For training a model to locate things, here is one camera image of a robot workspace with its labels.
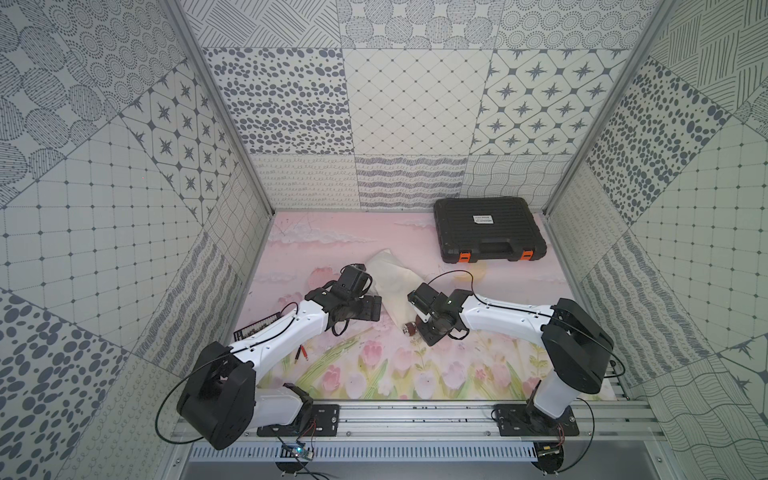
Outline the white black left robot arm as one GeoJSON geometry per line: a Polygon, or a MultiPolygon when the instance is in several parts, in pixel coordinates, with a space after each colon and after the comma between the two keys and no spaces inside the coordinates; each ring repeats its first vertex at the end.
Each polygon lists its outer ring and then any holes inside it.
{"type": "Polygon", "coordinates": [[[252,428],[288,427],[298,434],[311,423],[313,399],[285,383],[259,389],[265,374],[307,341],[351,320],[377,322],[382,300],[368,293],[373,278],[362,264],[308,292],[295,310],[255,334],[225,346],[206,346],[186,379],[176,410],[214,449],[223,450],[252,428]]]}

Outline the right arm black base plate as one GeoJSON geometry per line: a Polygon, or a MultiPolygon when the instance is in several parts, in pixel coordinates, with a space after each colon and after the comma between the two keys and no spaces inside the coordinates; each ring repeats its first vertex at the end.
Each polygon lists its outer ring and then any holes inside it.
{"type": "Polygon", "coordinates": [[[553,419],[527,404],[496,404],[491,411],[491,419],[502,437],[575,437],[580,434],[571,407],[553,419]]]}

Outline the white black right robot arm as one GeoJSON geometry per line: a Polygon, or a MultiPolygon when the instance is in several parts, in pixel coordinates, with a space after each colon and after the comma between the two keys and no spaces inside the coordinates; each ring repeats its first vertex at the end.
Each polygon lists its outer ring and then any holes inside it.
{"type": "Polygon", "coordinates": [[[521,305],[456,289],[446,295],[427,283],[407,295],[419,319],[416,330],[429,346],[458,331],[490,332],[525,340],[545,350],[552,367],[528,400],[531,415],[554,422],[581,394],[597,394],[614,342],[575,301],[521,305]]]}

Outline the black plastic tool case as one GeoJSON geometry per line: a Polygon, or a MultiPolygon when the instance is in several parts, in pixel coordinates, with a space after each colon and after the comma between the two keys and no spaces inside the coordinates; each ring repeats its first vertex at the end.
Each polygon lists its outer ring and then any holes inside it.
{"type": "Polygon", "coordinates": [[[433,213],[445,263],[536,261],[547,245],[525,199],[445,198],[433,213]]]}

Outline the aluminium mounting rail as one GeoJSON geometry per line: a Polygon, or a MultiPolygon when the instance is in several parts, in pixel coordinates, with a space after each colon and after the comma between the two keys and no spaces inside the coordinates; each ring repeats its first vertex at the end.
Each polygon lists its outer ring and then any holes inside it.
{"type": "Polygon", "coordinates": [[[416,441],[650,441],[665,439],[660,422],[644,401],[589,401],[571,404],[560,427],[536,430],[509,410],[523,413],[522,401],[317,401],[318,424],[302,437],[319,442],[416,441]]]}

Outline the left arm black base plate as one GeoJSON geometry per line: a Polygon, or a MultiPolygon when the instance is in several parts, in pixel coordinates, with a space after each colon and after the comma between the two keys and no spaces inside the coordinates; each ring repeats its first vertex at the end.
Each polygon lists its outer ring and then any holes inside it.
{"type": "Polygon", "coordinates": [[[339,404],[304,406],[295,420],[287,425],[268,425],[257,429],[258,437],[335,437],[338,432],[339,404]]]}

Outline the white cloth soil bag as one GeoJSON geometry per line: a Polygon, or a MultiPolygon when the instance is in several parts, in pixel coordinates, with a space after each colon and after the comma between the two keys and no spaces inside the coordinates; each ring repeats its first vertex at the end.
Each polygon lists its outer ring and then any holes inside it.
{"type": "Polygon", "coordinates": [[[382,306],[395,325],[402,330],[406,323],[415,323],[418,315],[407,295],[425,280],[407,268],[389,249],[375,254],[365,266],[372,275],[373,289],[382,298],[382,306]]]}

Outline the brown metal faucet valve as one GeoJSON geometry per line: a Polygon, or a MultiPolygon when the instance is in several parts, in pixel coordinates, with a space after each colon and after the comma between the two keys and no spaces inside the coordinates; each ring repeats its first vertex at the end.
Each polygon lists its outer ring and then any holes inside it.
{"type": "Polygon", "coordinates": [[[409,337],[412,337],[418,333],[417,326],[414,322],[406,323],[403,328],[403,333],[409,337]]]}

